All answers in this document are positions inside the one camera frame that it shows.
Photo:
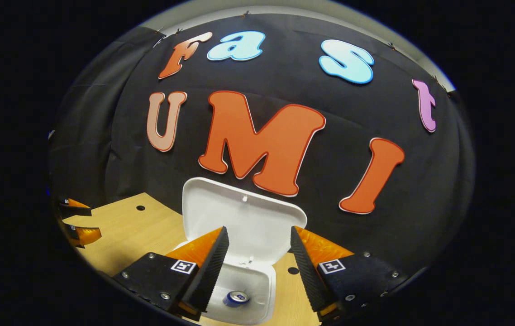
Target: container lid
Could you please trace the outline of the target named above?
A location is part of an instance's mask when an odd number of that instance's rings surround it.
[[[203,177],[183,185],[183,226],[188,241],[227,227],[226,259],[272,265],[290,249],[293,225],[305,227],[301,208]]]

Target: light blue letter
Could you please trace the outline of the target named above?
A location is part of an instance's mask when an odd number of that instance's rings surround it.
[[[207,58],[212,61],[232,58],[237,61],[246,61],[262,54],[259,46],[266,35],[256,31],[245,31],[227,35],[221,39],[221,44],[214,46],[207,52]]]
[[[372,80],[370,66],[374,64],[374,59],[365,49],[337,39],[327,39],[322,42],[322,50],[328,55],[321,56],[319,60],[326,74],[353,83],[368,83]]]

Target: soda can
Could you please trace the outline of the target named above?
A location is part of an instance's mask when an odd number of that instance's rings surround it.
[[[242,291],[231,291],[223,298],[223,304],[228,307],[239,307],[248,302],[248,295]]]

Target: black fabric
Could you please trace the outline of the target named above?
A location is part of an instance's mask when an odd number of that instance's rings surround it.
[[[247,30],[266,35],[260,56],[246,62],[206,58],[222,37]],[[173,47],[208,31],[212,39],[200,43],[177,74],[159,81]],[[367,50],[375,60],[373,80],[356,85],[325,74],[318,58],[324,55],[320,44],[326,39]],[[151,35],[141,41],[152,46],[158,39]],[[353,252],[376,253],[410,275],[435,258],[466,213],[475,155],[462,104],[417,64],[371,37],[317,19],[251,14],[169,35],[151,50],[117,43],[99,58],[63,102],[65,113],[49,152],[55,190],[91,207],[147,192],[181,213],[185,181],[207,177],[296,204],[307,214],[308,230]],[[98,64],[101,60],[106,65]],[[90,76],[90,82],[82,81],[84,76]],[[113,91],[78,86],[101,83],[96,76],[114,78],[115,86],[109,87]],[[424,81],[437,103],[433,134],[422,126],[412,79]],[[297,196],[278,196],[253,184],[251,176],[262,169],[263,161],[243,180],[231,169],[218,175],[200,167],[197,159],[205,152],[212,118],[208,97],[222,90],[247,97],[256,130],[292,103],[326,117],[326,127],[314,135],[305,153]],[[152,147],[146,134],[148,98],[155,91],[185,91],[188,96],[181,106],[175,145],[167,153]],[[165,101],[158,130],[165,130],[167,111]],[[394,169],[371,214],[343,212],[339,201],[365,173],[372,157],[369,142],[375,137],[401,146],[405,160]],[[223,157],[231,166],[227,151]]]

